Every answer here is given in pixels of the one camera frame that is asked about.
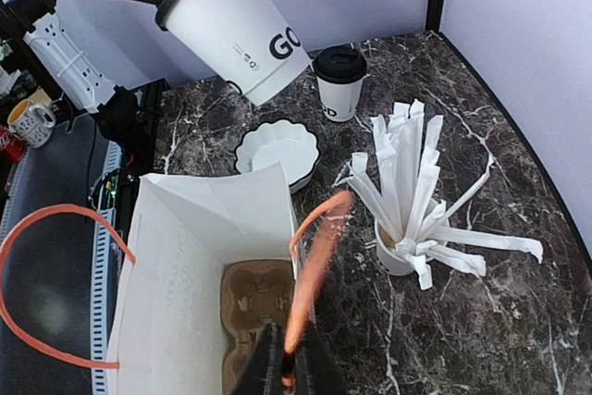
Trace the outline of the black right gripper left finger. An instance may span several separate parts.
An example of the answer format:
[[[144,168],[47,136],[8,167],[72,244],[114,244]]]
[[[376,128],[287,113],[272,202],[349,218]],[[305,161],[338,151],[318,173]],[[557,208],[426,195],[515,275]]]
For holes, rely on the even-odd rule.
[[[275,323],[268,323],[244,368],[233,395],[279,395],[283,393],[282,365],[284,332]]]

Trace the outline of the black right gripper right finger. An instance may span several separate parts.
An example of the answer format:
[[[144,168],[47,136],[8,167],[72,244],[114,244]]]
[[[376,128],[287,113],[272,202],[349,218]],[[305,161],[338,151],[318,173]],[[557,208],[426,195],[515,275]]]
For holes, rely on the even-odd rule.
[[[346,384],[314,323],[308,323],[295,352],[298,395],[346,395]]]

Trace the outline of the white paper cup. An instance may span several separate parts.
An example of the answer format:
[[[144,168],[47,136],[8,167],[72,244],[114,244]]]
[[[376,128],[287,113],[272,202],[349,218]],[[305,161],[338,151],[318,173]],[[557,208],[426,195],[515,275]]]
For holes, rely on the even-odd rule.
[[[163,0],[155,21],[254,105],[272,99],[310,64],[271,0]]]
[[[347,84],[317,79],[323,113],[334,122],[346,122],[353,118],[361,96],[363,79]]]

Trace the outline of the cardboard cup carrier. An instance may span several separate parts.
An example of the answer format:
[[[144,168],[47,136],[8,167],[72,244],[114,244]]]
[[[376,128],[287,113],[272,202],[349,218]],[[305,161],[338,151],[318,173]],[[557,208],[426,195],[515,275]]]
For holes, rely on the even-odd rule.
[[[222,364],[225,394],[235,387],[263,327],[287,325],[293,288],[292,263],[286,260],[242,261],[227,267],[220,306],[229,339]]]

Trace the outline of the white paper bag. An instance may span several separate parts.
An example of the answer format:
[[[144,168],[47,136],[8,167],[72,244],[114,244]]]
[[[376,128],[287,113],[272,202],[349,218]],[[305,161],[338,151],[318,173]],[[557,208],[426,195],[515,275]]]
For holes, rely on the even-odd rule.
[[[222,271],[239,261],[287,259],[297,278],[283,327],[283,391],[296,389],[295,352],[347,214],[340,191],[297,224],[281,167],[224,178],[148,174],[141,178],[105,361],[84,359],[25,331],[9,310],[13,334],[47,358],[56,394],[70,369],[103,369],[112,394],[218,394],[224,337]]]

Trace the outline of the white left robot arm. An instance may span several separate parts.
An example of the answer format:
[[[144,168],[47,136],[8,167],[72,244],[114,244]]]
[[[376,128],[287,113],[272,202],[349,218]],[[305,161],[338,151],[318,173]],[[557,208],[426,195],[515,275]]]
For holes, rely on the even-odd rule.
[[[1,0],[1,37],[33,74],[67,97],[70,107],[87,111],[106,139],[128,152],[146,146],[136,96],[100,73],[74,44],[57,15],[56,0]]]

